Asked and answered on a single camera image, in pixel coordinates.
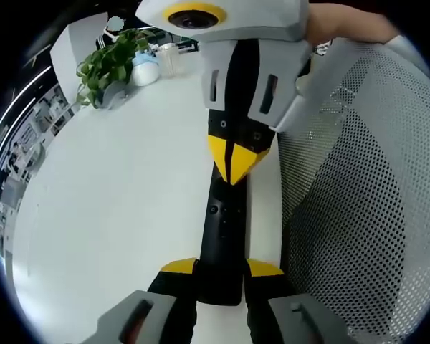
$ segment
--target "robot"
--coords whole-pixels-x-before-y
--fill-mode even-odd
[[[295,82],[312,52],[303,39],[307,11],[306,0],[143,0],[142,21],[203,44],[216,166],[201,255],[164,266],[147,292],[100,317],[85,344],[190,343],[196,301],[238,305],[243,287],[255,344],[354,343],[339,317],[310,295],[295,295],[282,270],[245,259],[245,176],[300,113]]]

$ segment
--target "potted plant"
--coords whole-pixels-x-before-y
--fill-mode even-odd
[[[101,108],[108,88],[113,92],[124,90],[130,80],[135,52],[148,49],[150,36],[154,34],[146,30],[125,30],[114,44],[86,57],[77,67],[77,76],[81,78],[77,101]]]

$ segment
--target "white desk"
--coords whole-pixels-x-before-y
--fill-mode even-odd
[[[78,343],[97,318],[166,263],[197,257],[213,161],[198,53],[191,73],[139,89],[121,107],[84,108],[51,144],[16,220],[13,275],[51,343]],[[251,178],[250,257],[279,263],[277,144]],[[198,305],[193,343],[250,343],[245,304]]]

